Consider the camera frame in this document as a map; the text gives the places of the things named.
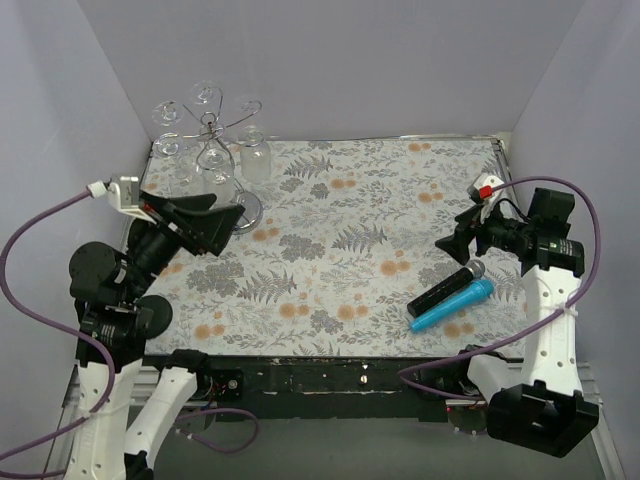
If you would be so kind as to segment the patterned tumbler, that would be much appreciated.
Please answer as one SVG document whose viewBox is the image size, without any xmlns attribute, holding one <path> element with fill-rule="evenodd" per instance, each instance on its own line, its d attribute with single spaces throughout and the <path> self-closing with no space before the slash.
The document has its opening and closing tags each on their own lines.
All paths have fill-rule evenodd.
<svg viewBox="0 0 640 480">
<path fill-rule="evenodd" d="M 248 126 L 240 136 L 241 174 L 252 183 L 267 181 L 271 175 L 272 153 L 263 131 Z"/>
<path fill-rule="evenodd" d="M 227 204 L 235 196 L 234 172 L 230 156 L 219 148 L 208 149 L 198 160 L 203 191 L 215 194 L 217 203 Z"/>
</svg>

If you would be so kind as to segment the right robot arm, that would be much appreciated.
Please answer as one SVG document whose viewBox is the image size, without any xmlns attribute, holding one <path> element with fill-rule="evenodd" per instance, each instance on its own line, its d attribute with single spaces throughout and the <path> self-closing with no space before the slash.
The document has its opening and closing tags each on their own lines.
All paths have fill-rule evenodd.
<svg viewBox="0 0 640 480">
<path fill-rule="evenodd" d="M 478 353 L 452 373 L 464 397 L 481 393 L 488 403 L 490 437 L 562 458 L 598 425 L 599 408 L 583 394 L 575 355 L 578 293 L 584 247 L 569 239 L 575 198 L 538 188 L 524 220 L 505 217 L 495 200 L 479 201 L 455 218 L 453 234 L 438 248 L 459 263 L 469 244 L 484 254 L 496 248 L 516 256 L 533 332 L 525 339 L 522 367 L 514 372 L 494 353 Z"/>
</svg>

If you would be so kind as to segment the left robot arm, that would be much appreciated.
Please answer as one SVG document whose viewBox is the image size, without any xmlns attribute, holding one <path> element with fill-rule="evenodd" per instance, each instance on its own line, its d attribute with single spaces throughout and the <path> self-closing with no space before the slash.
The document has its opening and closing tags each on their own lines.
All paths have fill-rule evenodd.
<svg viewBox="0 0 640 480">
<path fill-rule="evenodd" d="M 213 194 L 166 199 L 144 193 L 143 218 L 132 224 L 127 250 L 102 242 L 79 247 L 69 262 L 78 314 L 76 361 L 81 426 L 68 479 L 150 479 L 160 447 L 187 400 L 213 386 L 206 356 L 180 352 L 134 421 L 128 419 L 146 343 L 170 325 L 171 304 L 148 290 L 180 250 L 218 256 L 245 212 Z"/>
</svg>

